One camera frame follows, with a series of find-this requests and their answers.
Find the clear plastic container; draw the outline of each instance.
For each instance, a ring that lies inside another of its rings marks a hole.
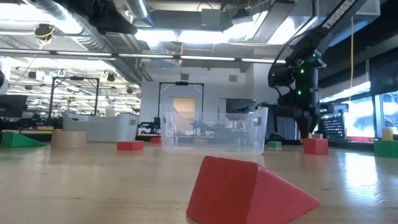
[[[161,111],[162,149],[171,152],[264,152],[268,108],[250,114]]]

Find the red block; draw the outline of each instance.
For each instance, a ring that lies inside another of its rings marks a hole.
[[[151,138],[150,141],[156,144],[162,144],[162,138]]]
[[[258,164],[206,156],[187,217],[200,224],[278,224],[319,204]]]
[[[304,139],[304,154],[327,155],[328,153],[327,139]]]
[[[126,141],[126,142],[118,142],[116,144],[118,150],[140,150],[144,148],[144,141]]]

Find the green triangular block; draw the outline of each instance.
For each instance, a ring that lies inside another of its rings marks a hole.
[[[2,134],[2,147],[34,147],[34,146],[46,146],[46,144],[25,137],[21,134],[4,132]]]

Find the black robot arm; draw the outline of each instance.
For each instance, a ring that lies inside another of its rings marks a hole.
[[[277,116],[294,118],[302,138],[308,137],[320,119],[318,69],[326,67],[321,60],[322,54],[341,25],[349,22],[366,1],[342,0],[319,26],[306,32],[295,44],[285,65],[274,63],[269,70],[270,87],[277,90],[287,86],[290,89],[285,95],[278,90]]]

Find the wooden table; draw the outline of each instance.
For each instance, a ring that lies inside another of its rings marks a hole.
[[[1,223],[193,223],[185,210],[204,156],[150,144],[122,153],[103,143],[71,151],[1,149]],[[292,223],[398,223],[397,159],[334,149],[305,156],[300,147],[264,157],[217,156],[265,165],[321,200]]]

